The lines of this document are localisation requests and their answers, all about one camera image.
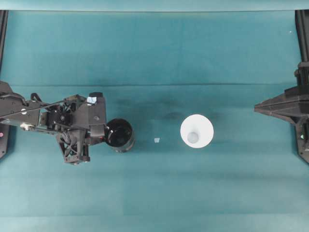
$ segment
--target table surface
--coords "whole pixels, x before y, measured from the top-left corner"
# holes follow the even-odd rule
[[[0,230],[307,231],[294,129],[253,112],[295,85],[299,61],[293,11],[10,12],[0,79],[45,102],[101,91],[136,144],[72,166],[53,136],[12,128]],[[215,130],[202,149],[180,137],[195,113]]]

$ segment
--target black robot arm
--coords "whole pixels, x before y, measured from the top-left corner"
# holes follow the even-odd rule
[[[42,102],[36,93],[30,99],[27,101],[0,81],[0,123],[56,135],[66,163],[90,161],[88,147],[98,143],[106,142],[118,152],[128,151],[134,144],[127,121],[106,122],[102,93],[90,93],[87,98],[74,95],[52,104]]]

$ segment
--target black bracket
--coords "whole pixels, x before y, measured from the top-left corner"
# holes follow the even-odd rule
[[[8,11],[0,11],[0,71],[3,58],[4,40],[6,25],[8,21]],[[0,159],[6,154],[8,147],[10,126],[0,124]]]
[[[309,163],[309,10],[295,12],[302,62],[294,72],[297,86],[254,107],[254,111],[290,122],[295,126],[299,156]]]

